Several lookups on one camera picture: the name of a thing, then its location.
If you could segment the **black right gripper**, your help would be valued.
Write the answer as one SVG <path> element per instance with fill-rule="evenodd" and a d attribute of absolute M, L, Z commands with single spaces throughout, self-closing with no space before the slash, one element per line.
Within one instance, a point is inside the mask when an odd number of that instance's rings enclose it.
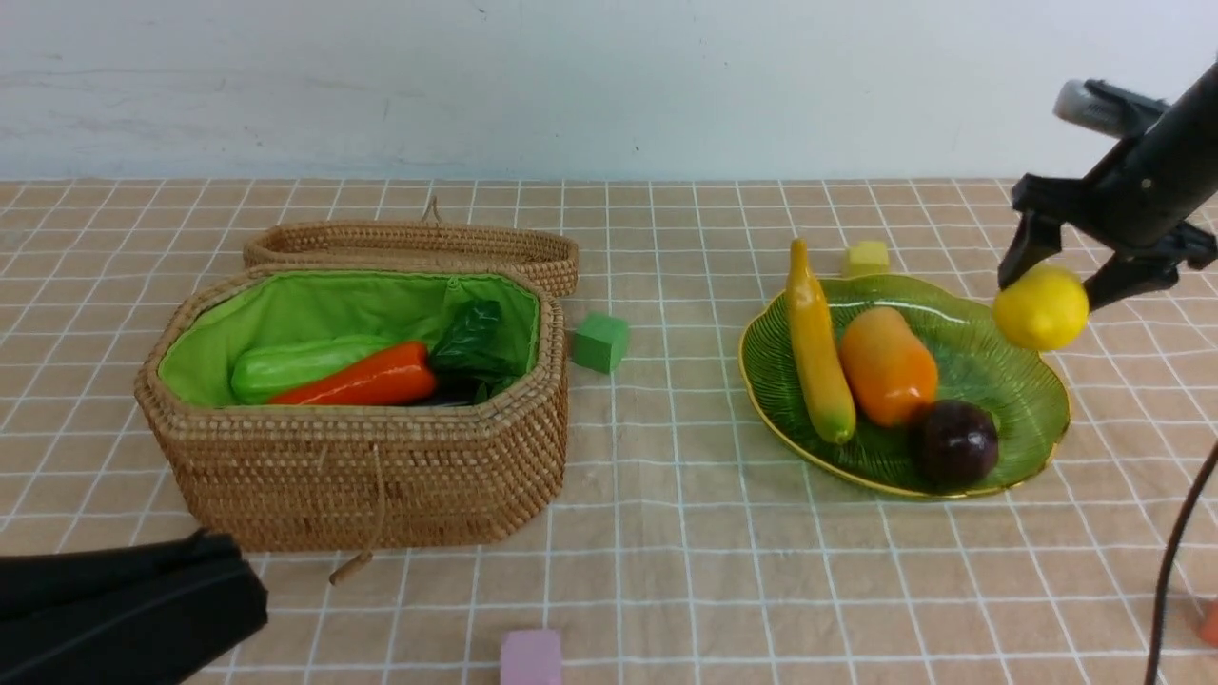
<path fill-rule="evenodd" d="M 1216 238 L 1188 217 L 1216 194 L 1216 82 L 1164 104 L 1133 91 L 1144 129 L 1082 178 L 1027 174 L 1012 190 L 1019 222 L 999 264 L 1000 291 L 1062 250 L 1069 223 L 1114 254 L 1084 282 L 1090 312 L 1177 286 L 1179 264 L 1216 260 Z"/>

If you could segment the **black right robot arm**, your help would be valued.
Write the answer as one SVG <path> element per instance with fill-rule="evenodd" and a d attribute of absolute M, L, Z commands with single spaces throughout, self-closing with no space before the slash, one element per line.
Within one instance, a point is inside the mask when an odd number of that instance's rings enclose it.
<path fill-rule="evenodd" d="M 1001 290 L 1061 251 L 1063 225 L 1110 247 L 1084 282 L 1091 310 L 1177 286 L 1180 264 L 1213 264 L 1216 236 L 1190 216 L 1217 190 L 1216 67 L 1174 104 L 1106 80 L 1069 80 L 1054 115 L 1114 145 L 1080 178 L 1028 173 L 1015 184 L 1019 222 L 999 266 Z"/>

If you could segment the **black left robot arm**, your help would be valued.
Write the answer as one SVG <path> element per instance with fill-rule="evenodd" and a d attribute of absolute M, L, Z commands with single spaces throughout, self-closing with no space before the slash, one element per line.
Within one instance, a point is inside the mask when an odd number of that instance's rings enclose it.
<path fill-rule="evenodd" d="M 183 684 L 267 624 L 227 534 L 1 562 L 5 684 Z"/>

